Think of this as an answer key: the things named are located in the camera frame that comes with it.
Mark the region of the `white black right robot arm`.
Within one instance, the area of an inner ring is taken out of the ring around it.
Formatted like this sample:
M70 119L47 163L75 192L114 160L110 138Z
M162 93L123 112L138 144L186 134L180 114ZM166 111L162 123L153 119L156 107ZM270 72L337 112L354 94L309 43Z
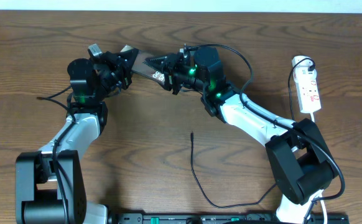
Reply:
M308 223L313 206L327 200L323 191L343 177L318 126L309 119L282 118L252 102L227 81L215 44L184 47L143 62L162 75L164 89L174 94L182 88L199 91L211 116L242 129L266 148L282 192L276 210L280 222Z

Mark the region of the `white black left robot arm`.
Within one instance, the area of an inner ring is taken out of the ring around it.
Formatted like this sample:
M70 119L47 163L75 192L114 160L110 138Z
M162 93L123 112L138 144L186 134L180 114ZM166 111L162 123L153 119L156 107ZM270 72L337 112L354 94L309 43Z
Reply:
M107 205L89 202L80 160L103 132L105 99L131 84L138 49L102 52L93 44L89 58L72 61L67 72L72 92L63 108L63 128L35 152L16 159L17 223L114 223Z

